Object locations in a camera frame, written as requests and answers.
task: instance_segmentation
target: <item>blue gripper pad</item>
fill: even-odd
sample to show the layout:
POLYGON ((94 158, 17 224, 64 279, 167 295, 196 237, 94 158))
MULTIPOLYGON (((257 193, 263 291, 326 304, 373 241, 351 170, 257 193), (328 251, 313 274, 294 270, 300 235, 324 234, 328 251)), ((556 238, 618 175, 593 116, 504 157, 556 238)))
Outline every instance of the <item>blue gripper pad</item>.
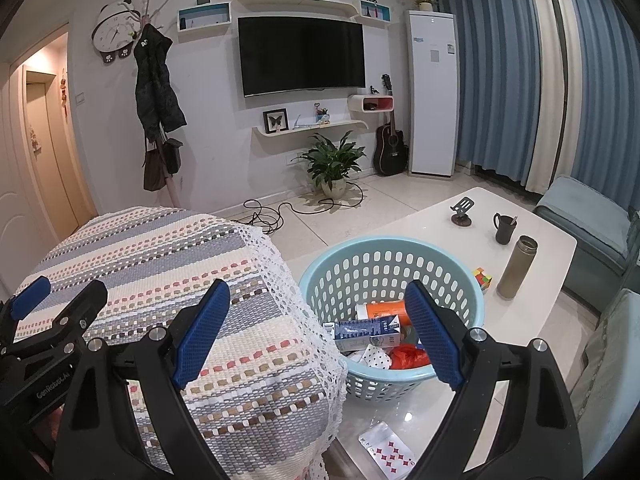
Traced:
POLYGON ((231 302, 229 286, 225 282, 214 283, 200 300, 200 302, 203 301, 204 306, 177 348, 172 380, 180 390, 198 377, 213 342, 220 332, 231 302))
POLYGON ((49 294, 51 294, 51 283, 45 276, 40 276, 12 299, 11 317, 14 321, 24 319, 49 294))
POLYGON ((456 392, 465 382, 460 372, 460 352, 434 309, 440 308, 416 283, 409 283, 404 292, 404 306, 431 360, 438 379, 456 392))

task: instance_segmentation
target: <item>white door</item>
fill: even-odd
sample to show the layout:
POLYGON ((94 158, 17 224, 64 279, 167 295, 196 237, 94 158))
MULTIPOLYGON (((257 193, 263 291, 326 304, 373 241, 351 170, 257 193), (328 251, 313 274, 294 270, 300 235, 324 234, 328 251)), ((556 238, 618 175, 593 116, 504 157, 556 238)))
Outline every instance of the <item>white door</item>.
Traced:
POLYGON ((451 14, 411 11, 412 173, 451 176, 458 137, 458 46, 451 14))
POLYGON ((9 120, 9 66, 0 63, 0 294, 13 294, 47 254, 18 176, 9 120))
POLYGON ((64 240, 79 227, 79 224, 60 175, 59 161, 49 127, 44 83, 27 83, 26 97, 28 123, 25 126, 28 132, 33 131, 39 143, 39 149, 34 150, 33 166, 40 185, 40 193, 56 234, 64 240))

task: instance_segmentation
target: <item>rubik's cube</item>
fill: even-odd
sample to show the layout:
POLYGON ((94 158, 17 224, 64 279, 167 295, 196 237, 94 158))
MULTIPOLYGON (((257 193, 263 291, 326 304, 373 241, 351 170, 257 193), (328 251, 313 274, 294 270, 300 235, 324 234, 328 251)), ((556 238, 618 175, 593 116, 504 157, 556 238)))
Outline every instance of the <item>rubik's cube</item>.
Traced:
POLYGON ((474 270, 474 276, 476 277, 476 280, 478 280, 478 285, 480 285, 480 289, 483 292, 489 288, 489 285, 491 285, 492 277, 486 274, 482 267, 478 267, 474 270))

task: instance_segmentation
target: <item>doorway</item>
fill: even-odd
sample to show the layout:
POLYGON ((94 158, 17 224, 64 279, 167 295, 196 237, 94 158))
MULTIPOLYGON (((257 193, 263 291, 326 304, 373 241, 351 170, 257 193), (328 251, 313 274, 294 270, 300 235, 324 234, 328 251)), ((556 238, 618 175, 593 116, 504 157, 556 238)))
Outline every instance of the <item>doorway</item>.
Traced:
POLYGON ((67 33, 20 67, 32 175, 58 240, 97 215, 76 152, 67 98, 66 41, 67 33))

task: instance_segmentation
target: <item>white table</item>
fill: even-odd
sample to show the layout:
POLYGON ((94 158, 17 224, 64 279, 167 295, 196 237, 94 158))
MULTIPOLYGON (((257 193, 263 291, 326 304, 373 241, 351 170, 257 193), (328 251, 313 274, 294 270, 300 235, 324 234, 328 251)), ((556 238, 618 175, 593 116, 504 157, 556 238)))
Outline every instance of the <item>white table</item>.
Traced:
MULTIPOLYGON (((493 277, 491 287, 484 294, 485 329, 496 341, 523 346, 540 334, 558 298, 576 247, 575 239, 569 234, 481 187, 366 234, 401 235, 424 240, 449 251, 471 270, 482 267, 493 277), (473 223, 466 228, 457 227, 450 221, 450 207, 463 196, 476 203, 469 211, 473 223), (507 246, 495 241, 495 213, 518 216, 518 226, 507 246), (506 301, 495 293, 495 289, 521 235, 530 236, 538 242, 538 254, 516 297, 506 301)), ((306 268, 322 252, 287 262, 293 277, 299 281, 306 268)), ((504 386, 499 386, 494 396, 502 395, 503 390, 504 386)), ((358 436, 383 420, 416 456, 420 456, 438 429, 451 399, 452 391, 437 380, 424 382, 396 402, 367 406, 348 397, 338 440, 365 478, 385 480, 382 471, 358 442, 358 436)), ((484 462, 501 410, 500 403, 494 399, 469 467, 484 462)))

